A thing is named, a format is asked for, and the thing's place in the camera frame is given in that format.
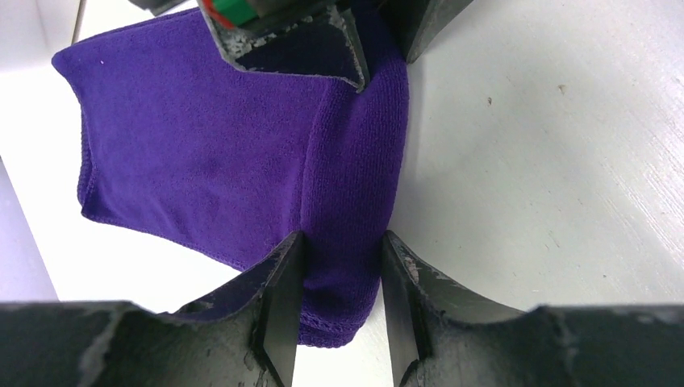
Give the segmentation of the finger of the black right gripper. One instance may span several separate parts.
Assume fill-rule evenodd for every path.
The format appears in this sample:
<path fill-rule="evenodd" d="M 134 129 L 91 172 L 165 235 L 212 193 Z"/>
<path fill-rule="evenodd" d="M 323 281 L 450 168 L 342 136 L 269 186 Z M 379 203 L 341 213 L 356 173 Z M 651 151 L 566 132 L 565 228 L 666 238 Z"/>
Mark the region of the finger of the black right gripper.
<path fill-rule="evenodd" d="M 436 36 L 473 0 L 382 1 L 381 15 L 408 64 L 414 63 Z"/>

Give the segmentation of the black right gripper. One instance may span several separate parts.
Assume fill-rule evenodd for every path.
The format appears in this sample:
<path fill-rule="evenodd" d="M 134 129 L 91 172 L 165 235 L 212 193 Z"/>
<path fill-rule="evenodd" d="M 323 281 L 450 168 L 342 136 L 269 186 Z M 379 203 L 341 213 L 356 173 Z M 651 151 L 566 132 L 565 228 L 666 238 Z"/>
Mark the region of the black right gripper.
<path fill-rule="evenodd" d="M 155 17 L 186 1 L 132 0 Z M 196 1 L 221 57 L 235 69 L 370 81 L 350 5 L 326 1 Z"/>

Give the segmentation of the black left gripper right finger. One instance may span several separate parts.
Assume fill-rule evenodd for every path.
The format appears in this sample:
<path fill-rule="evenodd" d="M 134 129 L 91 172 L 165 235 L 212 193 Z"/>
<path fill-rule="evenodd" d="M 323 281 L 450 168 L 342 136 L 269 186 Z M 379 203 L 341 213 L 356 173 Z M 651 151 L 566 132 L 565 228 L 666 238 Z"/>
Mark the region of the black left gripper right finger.
<path fill-rule="evenodd" d="M 382 293 L 397 386 L 680 386 L 683 308 L 539 306 L 464 287 L 395 233 Z"/>

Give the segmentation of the purple towel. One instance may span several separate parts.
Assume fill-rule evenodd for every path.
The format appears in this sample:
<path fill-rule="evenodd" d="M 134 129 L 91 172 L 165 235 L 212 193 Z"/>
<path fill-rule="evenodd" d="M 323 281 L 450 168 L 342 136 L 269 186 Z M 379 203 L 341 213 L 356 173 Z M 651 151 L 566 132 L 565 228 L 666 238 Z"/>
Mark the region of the purple towel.
<path fill-rule="evenodd" d="M 407 67 L 378 10 L 352 3 L 371 80 L 246 73 L 199 10 L 56 53 L 81 106 L 77 200 L 92 221 L 244 271 L 307 237 L 299 342 L 342 347 L 377 294 L 407 133 Z"/>

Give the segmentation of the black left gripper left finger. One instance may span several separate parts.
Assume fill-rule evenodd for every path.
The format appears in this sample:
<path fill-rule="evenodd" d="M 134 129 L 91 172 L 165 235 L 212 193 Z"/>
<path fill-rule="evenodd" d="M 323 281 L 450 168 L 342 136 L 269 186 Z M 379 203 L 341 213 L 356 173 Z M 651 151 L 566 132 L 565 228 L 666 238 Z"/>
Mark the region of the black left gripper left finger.
<path fill-rule="evenodd" d="M 132 302 L 1 306 L 4 386 L 289 386 L 305 239 L 174 313 Z"/>

